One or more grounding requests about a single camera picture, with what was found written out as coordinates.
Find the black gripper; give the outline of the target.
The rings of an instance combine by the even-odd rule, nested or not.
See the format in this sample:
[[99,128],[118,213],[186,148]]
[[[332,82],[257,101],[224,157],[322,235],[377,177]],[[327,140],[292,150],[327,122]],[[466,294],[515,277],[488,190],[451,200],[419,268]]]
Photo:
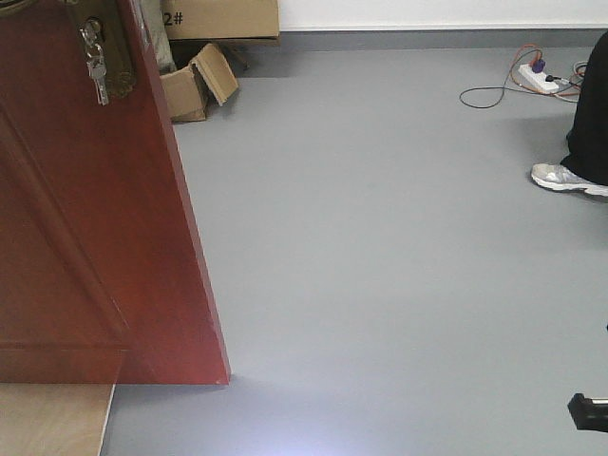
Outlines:
[[577,430],[608,431],[607,399],[575,393],[567,408]]

